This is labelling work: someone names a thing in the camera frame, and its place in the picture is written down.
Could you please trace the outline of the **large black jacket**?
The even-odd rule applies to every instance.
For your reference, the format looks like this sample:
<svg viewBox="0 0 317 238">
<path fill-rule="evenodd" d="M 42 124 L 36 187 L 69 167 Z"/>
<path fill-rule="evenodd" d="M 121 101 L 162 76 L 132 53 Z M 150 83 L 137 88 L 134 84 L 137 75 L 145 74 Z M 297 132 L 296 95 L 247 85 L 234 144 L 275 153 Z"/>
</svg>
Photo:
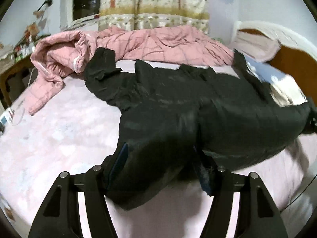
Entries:
<svg viewBox="0 0 317 238">
<path fill-rule="evenodd" d="M 133 73 L 98 48 L 85 85 L 121 112 L 118 147 L 103 162 L 105 195 L 126 210 L 151 200 L 176 176 L 209 180 L 218 165 L 239 170 L 271 158 L 301 134 L 316 132 L 312 101 L 281 107 L 235 52 L 239 77 L 181 65 L 154 68 L 137 60 Z"/>
</svg>

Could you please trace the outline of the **pink bed sheet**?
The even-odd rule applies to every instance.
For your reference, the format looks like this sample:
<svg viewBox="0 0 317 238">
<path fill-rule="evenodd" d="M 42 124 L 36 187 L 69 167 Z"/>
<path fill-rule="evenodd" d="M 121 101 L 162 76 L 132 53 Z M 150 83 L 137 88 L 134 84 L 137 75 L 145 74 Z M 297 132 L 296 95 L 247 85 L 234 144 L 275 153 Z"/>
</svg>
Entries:
<svg viewBox="0 0 317 238">
<path fill-rule="evenodd" d="M 78 75 L 38 113 L 15 101 L 13 123 L 1 136 L 1 208 L 18 234 L 27 237 L 33 219 L 57 176 L 80 174 L 111 155 L 118 142 L 120 111 L 96 98 Z M 316 173 L 316 135 L 300 136 L 289 148 L 258 165 L 289 237 L 304 226 L 316 206 L 315 190 L 301 190 Z M 124 211 L 111 201 L 119 237 L 199 237 L 212 198 L 197 181 L 175 182 L 141 207 Z"/>
</svg>

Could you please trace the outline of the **blue floral pillow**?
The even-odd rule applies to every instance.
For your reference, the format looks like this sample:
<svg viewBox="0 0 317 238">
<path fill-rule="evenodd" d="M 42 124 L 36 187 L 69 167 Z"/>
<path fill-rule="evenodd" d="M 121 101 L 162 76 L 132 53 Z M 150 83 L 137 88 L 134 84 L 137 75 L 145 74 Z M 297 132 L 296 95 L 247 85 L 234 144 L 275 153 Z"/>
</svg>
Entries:
<svg viewBox="0 0 317 238">
<path fill-rule="evenodd" d="M 308 99 L 296 83 L 295 79 L 268 63 L 262 63 L 245 56 L 247 71 L 262 83 L 269 84 L 270 94 L 280 107 L 300 105 Z"/>
</svg>

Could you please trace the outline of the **pink quilted blanket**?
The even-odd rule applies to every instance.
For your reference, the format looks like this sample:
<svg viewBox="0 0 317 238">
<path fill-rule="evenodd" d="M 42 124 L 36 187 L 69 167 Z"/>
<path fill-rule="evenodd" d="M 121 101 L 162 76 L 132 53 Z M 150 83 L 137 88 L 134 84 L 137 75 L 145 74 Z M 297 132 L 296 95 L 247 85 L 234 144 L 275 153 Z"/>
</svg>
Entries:
<svg viewBox="0 0 317 238">
<path fill-rule="evenodd" d="M 230 65 L 234 57 L 227 46 L 189 25 L 60 32 L 40 40 L 31 54 L 38 76 L 27 90 L 25 110 L 30 115 L 37 113 L 63 89 L 63 78 L 82 73 L 100 47 L 115 51 L 116 61 L 140 59 L 211 67 Z"/>
</svg>

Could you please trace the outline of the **wooden headboard with white cover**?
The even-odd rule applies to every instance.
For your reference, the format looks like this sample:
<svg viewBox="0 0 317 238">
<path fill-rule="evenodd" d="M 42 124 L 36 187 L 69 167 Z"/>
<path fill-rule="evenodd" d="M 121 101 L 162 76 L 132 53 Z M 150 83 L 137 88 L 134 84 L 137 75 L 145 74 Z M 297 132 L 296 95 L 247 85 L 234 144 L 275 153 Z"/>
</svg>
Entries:
<svg viewBox="0 0 317 238">
<path fill-rule="evenodd" d="M 316 101 L 316 46 L 295 31 L 282 25 L 254 21 L 234 23 L 233 36 L 241 32 L 277 40 L 281 49 L 269 63 L 290 74 L 308 97 Z"/>
</svg>

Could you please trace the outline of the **beige pillow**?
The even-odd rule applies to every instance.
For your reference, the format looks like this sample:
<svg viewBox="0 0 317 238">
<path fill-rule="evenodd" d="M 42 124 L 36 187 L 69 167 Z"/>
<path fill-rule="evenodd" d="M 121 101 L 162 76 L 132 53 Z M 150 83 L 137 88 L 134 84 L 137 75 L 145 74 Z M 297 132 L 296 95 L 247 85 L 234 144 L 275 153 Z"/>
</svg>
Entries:
<svg viewBox="0 0 317 238">
<path fill-rule="evenodd" d="M 266 36 L 238 31 L 229 48 L 236 49 L 258 62 L 268 62 L 280 51 L 281 45 L 278 40 Z"/>
</svg>

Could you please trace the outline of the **cluttered wooden desk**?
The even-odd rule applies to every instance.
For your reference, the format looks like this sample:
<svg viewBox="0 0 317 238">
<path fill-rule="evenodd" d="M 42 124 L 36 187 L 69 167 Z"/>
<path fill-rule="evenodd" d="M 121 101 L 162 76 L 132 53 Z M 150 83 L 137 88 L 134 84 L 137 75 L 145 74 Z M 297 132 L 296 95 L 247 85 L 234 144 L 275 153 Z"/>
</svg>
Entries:
<svg viewBox="0 0 317 238">
<path fill-rule="evenodd" d="M 28 25 L 16 46 L 1 49 L 1 103 L 4 108 L 12 105 L 26 89 L 24 78 L 30 75 L 33 64 L 30 60 L 37 42 L 46 37 L 40 34 L 37 23 Z"/>
</svg>

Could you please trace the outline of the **patterned beige curtain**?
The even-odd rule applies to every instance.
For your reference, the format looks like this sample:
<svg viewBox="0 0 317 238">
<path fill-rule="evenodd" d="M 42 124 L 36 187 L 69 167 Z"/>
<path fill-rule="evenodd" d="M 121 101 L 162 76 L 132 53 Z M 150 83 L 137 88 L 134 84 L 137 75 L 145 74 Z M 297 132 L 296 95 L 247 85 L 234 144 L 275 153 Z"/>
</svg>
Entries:
<svg viewBox="0 0 317 238">
<path fill-rule="evenodd" d="M 193 26 L 208 33 L 208 0 L 100 0 L 98 29 Z"/>
</svg>

